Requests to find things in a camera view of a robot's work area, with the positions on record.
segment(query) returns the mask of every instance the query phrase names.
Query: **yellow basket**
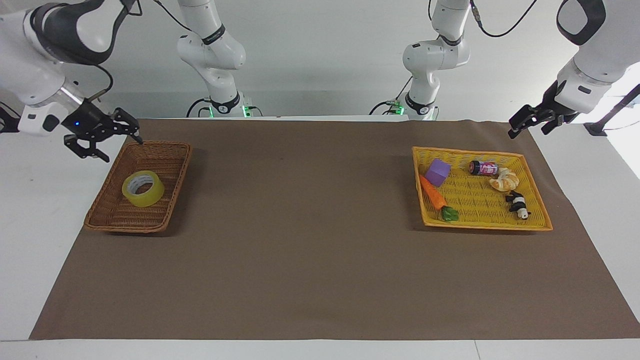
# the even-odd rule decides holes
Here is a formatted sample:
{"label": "yellow basket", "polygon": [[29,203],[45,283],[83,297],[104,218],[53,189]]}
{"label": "yellow basket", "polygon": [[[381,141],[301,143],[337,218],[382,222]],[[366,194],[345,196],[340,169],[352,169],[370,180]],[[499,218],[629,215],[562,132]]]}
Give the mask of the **yellow basket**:
{"label": "yellow basket", "polygon": [[[443,221],[440,212],[431,205],[420,187],[419,168],[421,170],[428,169],[434,159],[440,159],[451,165],[449,177],[438,188],[438,191],[444,196],[450,207],[460,212],[459,221]],[[520,185],[516,191],[524,196],[527,210],[531,212],[527,220],[521,220],[516,213],[509,212],[510,203],[505,200],[508,193],[494,190],[489,185],[490,177],[469,173],[468,166],[472,160],[492,161],[499,167],[508,167],[516,173],[520,178]],[[509,152],[413,147],[413,167],[415,187],[418,191],[424,225],[467,229],[553,230],[551,219],[549,219],[547,209],[542,203],[540,192],[533,181],[524,155]]]}

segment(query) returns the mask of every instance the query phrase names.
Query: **white table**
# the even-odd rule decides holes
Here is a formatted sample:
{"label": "white table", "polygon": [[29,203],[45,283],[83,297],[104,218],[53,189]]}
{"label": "white table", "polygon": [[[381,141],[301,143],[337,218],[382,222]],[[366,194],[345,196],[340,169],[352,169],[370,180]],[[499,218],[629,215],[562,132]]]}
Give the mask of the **white table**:
{"label": "white table", "polygon": [[[402,121],[404,117],[280,120]],[[640,340],[28,341],[84,214],[109,171],[48,138],[0,136],[0,359],[640,359]],[[622,294],[640,318],[640,181],[605,138],[580,125],[532,131]],[[115,158],[124,138],[100,145]]]}

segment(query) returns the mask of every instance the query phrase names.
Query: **toy carrot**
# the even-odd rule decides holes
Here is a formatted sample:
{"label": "toy carrot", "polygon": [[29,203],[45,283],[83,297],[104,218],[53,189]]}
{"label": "toy carrot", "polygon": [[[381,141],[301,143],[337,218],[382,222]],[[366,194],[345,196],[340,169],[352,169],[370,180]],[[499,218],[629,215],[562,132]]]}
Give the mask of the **toy carrot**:
{"label": "toy carrot", "polygon": [[446,222],[458,221],[460,218],[458,216],[458,210],[447,206],[447,201],[444,199],[442,194],[438,192],[436,187],[433,186],[426,177],[422,175],[419,176],[422,189],[427,194],[429,201],[431,201],[431,205],[433,205],[436,210],[440,211],[442,220],[445,220]]}

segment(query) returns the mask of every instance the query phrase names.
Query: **wicker basket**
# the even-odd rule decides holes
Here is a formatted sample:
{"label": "wicker basket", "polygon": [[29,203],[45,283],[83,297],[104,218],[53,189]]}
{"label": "wicker basket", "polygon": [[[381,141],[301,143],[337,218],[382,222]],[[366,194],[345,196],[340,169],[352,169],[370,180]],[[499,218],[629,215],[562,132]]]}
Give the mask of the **wicker basket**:
{"label": "wicker basket", "polygon": [[[428,168],[434,159],[440,159],[451,165],[451,173],[438,191],[448,205],[460,212],[460,220],[445,222],[425,197],[420,188],[418,174]],[[521,193],[531,212],[527,220],[521,220],[515,213],[509,212],[510,204],[505,201],[508,193],[500,193],[489,185],[489,177],[472,175],[468,171],[472,160],[493,161],[500,167],[508,167],[520,178],[516,189]],[[413,167],[415,184],[420,200],[422,221],[427,226],[462,227],[471,229],[494,230],[553,230],[538,188],[533,181],[531,171],[521,154],[490,151],[464,151],[439,149],[435,147],[414,147]]]}
{"label": "wicker basket", "polygon": [[[118,233],[166,230],[191,158],[191,146],[180,142],[128,143],[122,147],[84,219],[88,229]],[[164,184],[162,198],[147,208],[133,206],[122,195],[122,183],[140,170],[155,172]]]}

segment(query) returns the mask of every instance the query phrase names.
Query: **panda figure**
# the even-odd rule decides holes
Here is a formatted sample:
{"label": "panda figure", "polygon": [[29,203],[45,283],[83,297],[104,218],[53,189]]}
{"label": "panda figure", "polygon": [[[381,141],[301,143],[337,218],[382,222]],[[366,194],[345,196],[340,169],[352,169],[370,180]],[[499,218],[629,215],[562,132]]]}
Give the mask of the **panda figure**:
{"label": "panda figure", "polygon": [[527,211],[527,204],[524,201],[524,196],[521,193],[511,191],[505,198],[507,202],[511,203],[509,211],[512,213],[518,213],[518,217],[522,220],[529,218],[530,212]]}

